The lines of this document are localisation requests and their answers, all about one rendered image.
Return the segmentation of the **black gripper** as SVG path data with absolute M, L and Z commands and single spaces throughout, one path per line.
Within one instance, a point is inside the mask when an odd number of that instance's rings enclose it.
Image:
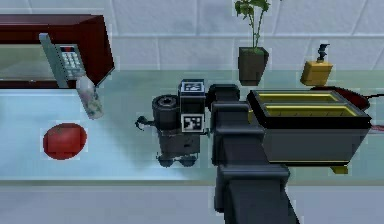
M 146 126 L 157 129 L 163 155 L 188 155 L 200 152 L 200 136 L 181 130 L 180 105 L 177 95 L 161 95 L 152 101 L 154 121 L 144 116 L 137 118 L 135 126 L 143 131 Z

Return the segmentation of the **dark sunglasses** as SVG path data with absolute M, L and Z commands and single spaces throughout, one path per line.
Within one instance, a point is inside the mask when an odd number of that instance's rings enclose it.
M 156 156 L 159 164 L 165 168 L 171 167 L 174 162 L 179 162 L 183 167 L 192 167 L 198 158 L 198 153 L 161 153 Z

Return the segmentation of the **red tomato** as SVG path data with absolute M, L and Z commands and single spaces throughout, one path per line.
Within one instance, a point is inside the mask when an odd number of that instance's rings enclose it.
M 87 132 L 76 123 L 61 123 L 50 128 L 43 137 L 44 153 L 55 160 L 67 160 L 85 147 Z

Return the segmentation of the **dark red microwave oven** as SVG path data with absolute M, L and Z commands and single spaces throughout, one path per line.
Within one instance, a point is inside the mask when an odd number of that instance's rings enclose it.
M 115 68 L 102 15 L 0 14 L 0 44 L 39 44 L 40 33 L 48 33 L 53 44 L 76 44 L 95 86 Z

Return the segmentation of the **green plant in dark pot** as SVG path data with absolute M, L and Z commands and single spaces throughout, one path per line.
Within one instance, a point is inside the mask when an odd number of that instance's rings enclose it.
M 234 6 L 237 16 L 249 20 L 252 32 L 252 45 L 239 48 L 238 79 L 243 86 L 258 86 L 269 59 L 268 51 L 258 44 L 262 20 L 270 3 L 267 0 L 237 0 Z

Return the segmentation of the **black and yellow toaster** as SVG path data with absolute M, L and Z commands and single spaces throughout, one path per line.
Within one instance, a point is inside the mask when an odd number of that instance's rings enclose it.
M 371 129 L 371 117 L 334 90 L 252 90 L 247 102 L 272 163 L 345 169 Z

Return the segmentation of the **yellow soap dispenser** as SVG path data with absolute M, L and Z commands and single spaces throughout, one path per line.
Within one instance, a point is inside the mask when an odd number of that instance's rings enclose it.
M 306 86 L 324 86 L 332 71 L 333 64 L 325 60 L 328 44 L 321 44 L 315 61 L 306 61 L 300 82 Z

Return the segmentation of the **dark red pan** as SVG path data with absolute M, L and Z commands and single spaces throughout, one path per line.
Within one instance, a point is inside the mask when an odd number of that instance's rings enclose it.
M 370 107 L 370 102 L 369 102 L 370 99 L 384 97 L 384 93 L 364 96 L 352 90 L 345 89 L 342 87 L 336 87 L 336 86 L 317 86 L 317 87 L 312 87 L 312 90 L 336 91 L 338 94 L 343 96 L 345 99 L 347 99 L 349 102 L 354 104 L 357 108 L 359 108 L 362 111 L 365 111 Z

